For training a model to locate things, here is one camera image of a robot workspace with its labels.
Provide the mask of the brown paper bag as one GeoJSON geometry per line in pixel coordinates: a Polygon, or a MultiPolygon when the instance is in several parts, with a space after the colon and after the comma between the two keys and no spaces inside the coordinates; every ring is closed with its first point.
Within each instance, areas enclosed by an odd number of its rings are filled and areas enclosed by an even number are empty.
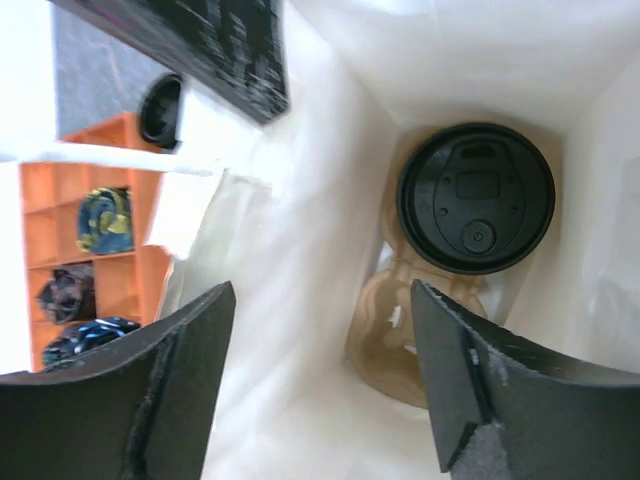
{"type": "Polygon", "coordinates": [[[635,1],[301,1],[284,9],[290,112],[256,130],[202,87],[186,160],[247,160],[252,200],[217,239],[220,194],[174,272],[175,311],[230,283],[231,339],[198,479],[454,479],[425,409],[346,354],[384,241],[392,156],[413,130],[502,121],[547,156],[556,210],[500,277],[488,321],[639,376],[639,5],[635,1]]]}

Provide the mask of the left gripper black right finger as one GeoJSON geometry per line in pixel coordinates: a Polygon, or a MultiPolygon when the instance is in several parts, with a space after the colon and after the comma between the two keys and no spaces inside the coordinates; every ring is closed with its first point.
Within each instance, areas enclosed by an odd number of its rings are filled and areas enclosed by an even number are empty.
{"type": "Polygon", "coordinates": [[[412,284],[411,309],[442,472],[638,478],[638,374],[545,348],[423,281],[412,284]]]}

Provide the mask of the black plastic cup lid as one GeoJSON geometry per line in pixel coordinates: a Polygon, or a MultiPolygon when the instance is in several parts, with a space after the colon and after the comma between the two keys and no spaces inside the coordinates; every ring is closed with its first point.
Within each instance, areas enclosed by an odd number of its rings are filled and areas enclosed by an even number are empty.
{"type": "Polygon", "coordinates": [[[488,122],[427,138],[396,187],[401,229],[416,253],[452,273],[484,275],[525,259],[553,218],[556,189],[542,152],[488,122]]]}

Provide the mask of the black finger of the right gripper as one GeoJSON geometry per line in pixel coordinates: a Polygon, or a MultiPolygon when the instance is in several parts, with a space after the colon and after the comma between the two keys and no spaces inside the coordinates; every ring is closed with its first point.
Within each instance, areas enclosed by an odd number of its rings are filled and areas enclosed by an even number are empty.
{"type": "Polygon", "coordinates": [[[259,125],[289,109],[280,1],[55,4],[169,69],[195,78],[259,125]]]}

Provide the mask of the pulp cardboard cup carrier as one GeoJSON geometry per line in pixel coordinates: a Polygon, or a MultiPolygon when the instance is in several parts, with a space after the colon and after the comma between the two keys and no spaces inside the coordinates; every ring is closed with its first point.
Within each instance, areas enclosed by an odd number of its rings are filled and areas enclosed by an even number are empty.
{"type": "Polygon", "coordinates": [[[381,234],[391,249],[390,260],[362,288],[346,340],[347,358],[366,384],[422,409],[427,401],[415,352],[413,282],[427,282],[471,312],[487,316],[478,298],[484,277],[454,274],[428,263],[409,244],[399,222],[396,188],[402,169],[418,146],[437,131],[436,127],[425,127],[400,137],[379,213],[381,234]]]}

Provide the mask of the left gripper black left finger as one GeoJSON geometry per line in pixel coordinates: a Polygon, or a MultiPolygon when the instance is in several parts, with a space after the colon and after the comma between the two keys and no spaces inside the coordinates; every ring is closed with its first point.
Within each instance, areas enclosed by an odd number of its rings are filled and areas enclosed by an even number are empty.
{"type": "Polygon", "coordinates": [[[5,479],[198,479],[236,296],[170,316],[40,373],[1,379],[5,479]]]}

